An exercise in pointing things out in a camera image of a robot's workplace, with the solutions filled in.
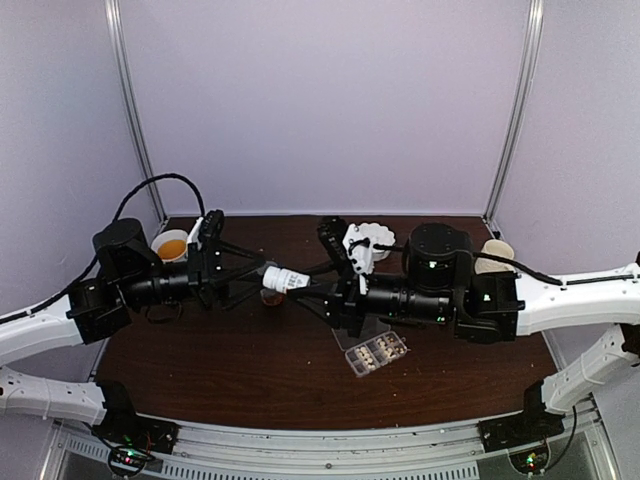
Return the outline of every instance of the dark wood tabletop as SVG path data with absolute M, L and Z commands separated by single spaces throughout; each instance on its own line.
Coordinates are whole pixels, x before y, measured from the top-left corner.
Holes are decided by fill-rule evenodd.
M 403 242 L 425 221 L 467 230 L 476 247 L 489 232 L 472 217 L 367 217 Z M 317 217 L 228 218 L 226 241 L 290 268 L 320 263 Z M 188 230 L 193 219 L 171 228 Z M 376 271 L 396 271 L 391 255 Z M 524 389 L 555 372 L 543 338 L 473 345 L 450 326 L 395 327 L 410 352 L 363 378 L 346 363 L 321 320 L 285 302 L 259 296 L 237 309 L 185 306 L 179 321 L 150 325 L 140 317 L 112 337 L 98 379 L 123 382 L 141 413 L 208 424 L 273 429 L 357 429 L 415 426 L 479 418 L 522 408 Z

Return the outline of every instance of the orange liquid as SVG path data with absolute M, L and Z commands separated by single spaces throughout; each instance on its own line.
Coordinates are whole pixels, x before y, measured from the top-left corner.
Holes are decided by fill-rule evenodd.
M 187 250 L 187 242 L 184 240 L 169 240 L 163 243 L 158 249 L 158 256 L 162 260 L 173 260 L 178 258 Z

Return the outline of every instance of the white wall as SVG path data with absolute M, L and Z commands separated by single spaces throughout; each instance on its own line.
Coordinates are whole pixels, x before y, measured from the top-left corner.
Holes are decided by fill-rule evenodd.
M 0 5 L 0 314 L 52 295 L 92 257 L 91 237 L 141 179 L 101 0 Z M 142 195 L 127 210 L 156 228 Z M 95 347 L 12 368 L 85 380 Z M 2 478 L 35 478 L 49 422 L 0 419 Z
M 528 0 L 139 0 L 122 18 L 157 172 L 230 213 L 480 213 Z M 193 213 L 162 185 L 169 213 Z
M 519 259 L 542 271 L 633 262 L 640 250 L 640 3 L 546 2 L 544 22 L 497 222 Z M 553 340 L 572 361 L 603 329 L 564 329 Z M 635 479 L 640 375 L 596 398 L 623 478 Z

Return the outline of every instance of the white paper cup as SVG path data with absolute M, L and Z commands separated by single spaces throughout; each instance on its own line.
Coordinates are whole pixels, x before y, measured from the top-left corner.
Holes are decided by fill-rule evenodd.
M 502 240 L 487 240 L 482 247 L 482 253 L 488 253 L 497 257 L 508 258 L 513 260 L 515 258 L 515 252 L 511 245 Z M 514 268 L 506 263 L 495 262 L 486 258 L 479 258 L 476 260 L 475 270 L 477 274 L 489 273 L 489 272 L 509 272 Z
M 167 230 L 166 232 L 162 232 L 151 242 L 151 250 L 158 253 L 160 247 L 162 247 L 165 243 L 170 242 L 171 240 L 181 240 L 184 242 L 184 250 L 180 255 L 173 258 L 162 258 L 164 263 L 173 263 L 173 262 L 186 262 L 187 261 L 187 238 L 189 234 L 184 230 Z

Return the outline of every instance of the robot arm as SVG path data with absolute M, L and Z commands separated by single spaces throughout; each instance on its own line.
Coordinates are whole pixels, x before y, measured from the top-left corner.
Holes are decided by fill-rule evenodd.
M 138 416 L 121 384 L 60 382 L 6 365 L 52 348 L 108 338 L 131 323 L 129 309 L 139 312 L 190 298 L 207 309 L 214 304 L 228 309 L 258 292 L 256 271 L 264 265 L 263 257 L 221 240 L 223 224 L 221 211 L 198 219 L 189 235 L 187 262 L 175 264 L 163 264 L 151 251 L 135 219 L 118 220 L 98 233 L 93 239 L 101 267 L 96 278 L 72 285 L 47 308 L 34 306 L 0 317 L 0 414 L 77 420 L 112 442 L 129 439 L 133 446 L 147 448 L 150 441 L 154 451 L 170 453 L 177 426 Z M 248 261 L 226 269 L 222 259 L 228 255 Z M 235 281 L 249 286 L 232 294 Z
M 521 274 L 475 275 L 468 236 L 446 225 L 425 224 L 417 227 L 400 249 L 404 274 L 366 275 L 367 288 L 362 289 L 363 275 L 357 266 L 370 255 L 355 255 L 351 250 L 376 245 L 361 242 L 355 248 L 344 248 L 342 255 L 331 251 L 338 250 L 343 243 L 340 240 L 352 230 L 340 226 L 335 218 L 325 220 L 319 229 L 321 240 L 323 235 L 331 237 L 327 232 L 337 239 L 323 241 L 340 275 L 337 282 L 317 283 L 296 277 L 295 272 L 280 272 L 279 277 L 296 277 L 288 282 L 294 288 L 280 291 L 316 308 L 326 323 L 346 328 L 353 336 L 359 335 L 367 315 L 389 324 L 417 327 L 453 323 L 456 337 L 485 344 L 559 327 L 614 323 L 579 359 L 527 389 L 523 412 L 481 422 L 486 451 L 562 433 L 562 418 L 578 401 L 615 378 L 624 367 L 639 362 L 640 266 L 636 263 L 607 272 L 555 278 L 529 269 Z M 275 271 L 265 274 L 265 279 L 276 277 Z M 270 286 L 278 288 L 277 282 Z

